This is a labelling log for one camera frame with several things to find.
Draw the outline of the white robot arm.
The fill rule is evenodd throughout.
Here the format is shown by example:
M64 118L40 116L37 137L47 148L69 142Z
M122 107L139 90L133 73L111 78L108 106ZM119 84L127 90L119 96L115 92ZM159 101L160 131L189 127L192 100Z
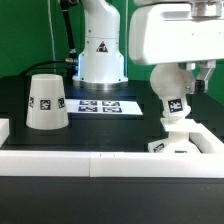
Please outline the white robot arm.
M139 65L178 68L182 87L203 93L216 61L224 59L224 0L134 0L127 33ZM112 89L127 82L119 51L120 15L106 0L59 0L69 43L73 82Z

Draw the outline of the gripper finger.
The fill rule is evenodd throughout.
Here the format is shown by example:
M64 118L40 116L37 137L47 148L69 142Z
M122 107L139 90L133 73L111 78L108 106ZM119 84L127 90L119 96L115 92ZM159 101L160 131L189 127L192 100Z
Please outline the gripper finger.
M178 67L182 70L185 88L188 94L195 93L195 77L193 71L196 68L196 64L194 62L182 62L178 64Z
M205 93L208 90L208 83L215 68L215 60L201 61L199 63L199 73L195 81L195 92L197 94Z

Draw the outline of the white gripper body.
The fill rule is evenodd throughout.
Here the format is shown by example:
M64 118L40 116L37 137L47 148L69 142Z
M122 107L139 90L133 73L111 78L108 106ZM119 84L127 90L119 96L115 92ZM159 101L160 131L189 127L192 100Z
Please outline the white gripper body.
M224 0L134 0L129 56L140 65L224 59Z

